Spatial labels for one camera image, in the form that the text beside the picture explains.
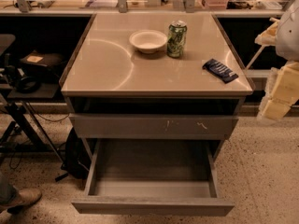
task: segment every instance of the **green can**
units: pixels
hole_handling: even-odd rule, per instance
[[[178,58],[183,55],[186,43],[187,24],[184,21],[173,21],[169,26],[167,55]]]

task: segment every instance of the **open drawer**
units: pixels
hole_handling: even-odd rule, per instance
[[[80,213],[226,216],[208,141],[97,142]]]
[[[228,139],[237,116],[71,114],[80,138]]]

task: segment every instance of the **person's foot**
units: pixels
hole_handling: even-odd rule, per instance
[[[41,198],[41,191],[39,189],[22,189],[19,190],[17,197],[10,203],[0,205],[0,213],[7,210],[9,213],[17,213],[25,205],[36,203]]]

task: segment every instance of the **floor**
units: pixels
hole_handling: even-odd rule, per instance
[[[65,115],[43,115],[57,120]],[[55,144],[65,141],[71,128],[68,119],[48,122],[43,127]],[[0,134],[10,118],[0,115]],[[26,141],[23,135],[13,138]],[[299,220],[299,122],[286,117],[272,125],[242,116],[216,160],[221,197],[235,208],[227,217],[81,215],[71,201],[83,196],[83,184],[64,174],[53,153],[8,154],[2,172],[18,189],[38,187],[42,199],[18,215],[3,212],[0,223],[188,223],[188,224],[297,224]]]

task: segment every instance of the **cabinet top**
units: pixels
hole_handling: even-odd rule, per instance
[[[138,30],[168,35],[172,21],[187,23],[183,56],[170,58],[166,50],[143,54],[129,42]],[[239,76],[224,84],[203,70],[216,59]],[[65,96],[239,96],[252,87],[209,12],[188,14],[97,13],[62,88]]]

